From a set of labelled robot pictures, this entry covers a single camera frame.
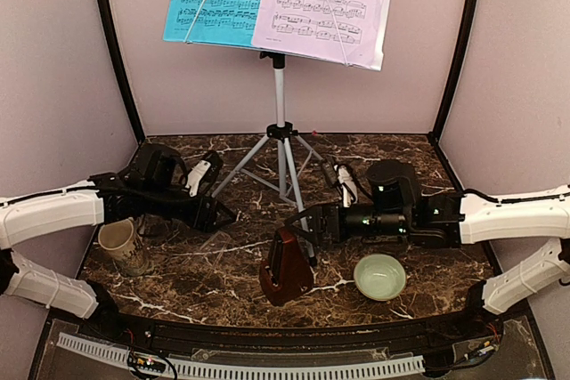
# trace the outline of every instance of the black vertical frame post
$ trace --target black vertical frame post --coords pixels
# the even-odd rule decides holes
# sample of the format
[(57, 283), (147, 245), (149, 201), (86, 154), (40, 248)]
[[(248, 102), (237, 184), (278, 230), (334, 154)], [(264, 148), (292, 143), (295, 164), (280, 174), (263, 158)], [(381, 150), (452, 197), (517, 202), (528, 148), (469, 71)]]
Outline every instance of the black vertical frame post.
[(117, 77), (118, 89), (121, 92), (121, 97), (125, 104), (128, 119), (131, 123), (131, 127), (133, 128), (134, 137), (139, 143), (142, 143), (146, 136), (144, 134), (141, 118), (139, 117), (136, 105), (134, 104), (131, 86), (128, 83), (128, 77), (126, 76), (125, 63), (123, 62), (123, 56), (121, 55), (118, 45), (117, 32), (115, 31), (110, 2), (109, 0), (97, 0), (97, 4), (99, 5), (101, 23), (103, 25), (103, 31), (105, 32), (105, 38), (107, 39), (107, 48), (109, 49), (110, 60), (113, 64), (113, 68), (115, 69), (115, 76)]
[(475, 18), (477, 0), (465, 0), (463, 6), (463, 15), (461, 16), (460, 31), (457, 36), (457, 43), (455, 44), (455, 51), (453, 53), (452, 65), (445, 84), (444, 96), (437, 112), (436, 122), (434, 129), (430, 133), (430, 138), (435, 142), (439, 142), (444, 132), (445, 122), (449, 116), (449, 111), (452, 108), (453, 96), (457, 90), (457, 84), (460, 80), (461, 69), (463, 61), (465, 60), (465, 53), (467, 52), (469, 36), (471, 35), (471, 28), (473, 27), (473, 19)]

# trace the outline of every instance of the white wall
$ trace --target white wall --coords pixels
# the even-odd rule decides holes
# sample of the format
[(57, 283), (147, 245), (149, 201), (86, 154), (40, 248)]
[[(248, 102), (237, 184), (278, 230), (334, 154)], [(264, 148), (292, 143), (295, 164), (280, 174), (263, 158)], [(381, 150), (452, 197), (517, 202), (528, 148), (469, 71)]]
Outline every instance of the white wall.
[[(569, 0), (479, 0), (445, 153), (466, 187), (488, 193), (570, 182)], [(507, 269), (542, 244), (494, 245)], [(570, 377), (570, 293), (530, 299), (558, 378)]]
[[(95, 0), (0, 0), (0, 195), (52, 189), (115, 170), (135, 141)], [(92, 230), (15, 250), (75, 276)], [(0, 297), (0, 377), (28, 378), (46, 310)]]
[[(269, 60), (246, 50), (163, 42), (169, 1), (111, 0), (146, 133), (263, 132), (274, 121)], [(301, 131), (430, 131), (463, 2), (392, 0), (379, 73), (289, 57), (289, 120)]]

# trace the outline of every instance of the beige mug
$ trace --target beige mug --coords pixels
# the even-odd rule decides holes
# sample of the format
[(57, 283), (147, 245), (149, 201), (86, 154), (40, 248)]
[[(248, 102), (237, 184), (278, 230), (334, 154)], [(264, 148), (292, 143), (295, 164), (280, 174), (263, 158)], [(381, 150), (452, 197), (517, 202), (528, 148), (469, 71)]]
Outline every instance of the beige mug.
[(127, 276), (141, 276), (151, 267), (151, 259), (131, 219), (105, 224), (97, 237), (117, 267)]

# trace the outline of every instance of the tripod leg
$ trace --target tripod leg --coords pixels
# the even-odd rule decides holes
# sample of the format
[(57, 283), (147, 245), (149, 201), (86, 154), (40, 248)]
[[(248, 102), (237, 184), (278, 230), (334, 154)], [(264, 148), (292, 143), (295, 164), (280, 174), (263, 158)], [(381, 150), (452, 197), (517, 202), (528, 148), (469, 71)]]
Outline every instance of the tripod leg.
[(279, 196), (286, 196), (287, 192), (287, 159), (285, 159), (285, 146), (277, 141), (277, 157), (279, 160)]
[(313, 149), (311, 147), (311, 145), (305, 141), (305, 139), (303, 137), (301, 137), (300, 135), (297, 135), (295, 138), (297, 138), (297, 141), (299, 141), (301, 144), (303, 144), (303, 146), (309, 150), (310, 153), (313, 153), (313, 155), (318, 159), (318, 160), (322, 160), (322, 156), (320, 154), (318, 154), (315, 149)]
[[(293, 184), (293, 192), (295, 193), (295, 200), (297, 201), (297, 210), (300, 213), (305, 209), (303, 206), (303, 198), (301, 197), (301, 189), (299, 188), (299, 181), (297, 180), (297, 171), (295, 170), (295, 160), (293, 159), (293, 151), (291, 150), (291, 143), (289, 142), (289, 138), (285, 139), (283, 143), (285, 146), (285, 154), (287, 155), (287, 164), (289, 165), (289, 175), (291, 177), (291, 182)], [(306, 219), (301, 219), (301, 226), (303, 226), (304, 230), (309, 230), (306, 224)], [(315, 265), (316, 259), (314, 257), (314, 249), (313, 244), (307, 242), (306, 243), (306, 250), (309, 254), (309, 262), (311, 265)]]
[(220, 185), (217, 186), (216, 190), (212, 192), (212, 198), (215, 198), (220, 193), (220, 191), (222, 191), (224, 187), (228, 185), (228, 183), (232, 180), (235, 174), (237, 174), (241, 170), (241, 168), (243, 168), (249, 162), (249, 160), (252, 159), (256, 155), (256, 153), (261, 150), (262, 147), (264, 147), (264, 145), (268, 141), (269, 137), (267, 135), (264, 135), (263, 138), (259, 140), (259, 142), (253, 147), (253, 149), (251, 149), (249, 153), (239, 162), (239, 164), (236, 165), (235, 168), (233, 168), (233, 170), (228, 174), (228, 176), (224, 178), (224, 180), (220, 183)]

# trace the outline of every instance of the white perforated rail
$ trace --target white perforated rail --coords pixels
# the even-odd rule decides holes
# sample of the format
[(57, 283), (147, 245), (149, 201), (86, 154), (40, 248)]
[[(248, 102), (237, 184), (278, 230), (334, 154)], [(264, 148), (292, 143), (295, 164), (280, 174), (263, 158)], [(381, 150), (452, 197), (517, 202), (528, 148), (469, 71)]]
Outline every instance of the white perforated rail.
[[(125, 368), (128, 350), (112, 344), (100, 344), (85, 338), (60, 333), (58, 347), (84, 355), (118, 368)], [(180, 379), (217, 380), (372, 380), (396, 378), (423, 373), (423, 357), (414, 356), (398, 360), (383, 360), (334, 367), (257, 368), (206, 364), (168, 358), (175, 366)], [(172, 370), (163, 375), (172, 378)]]

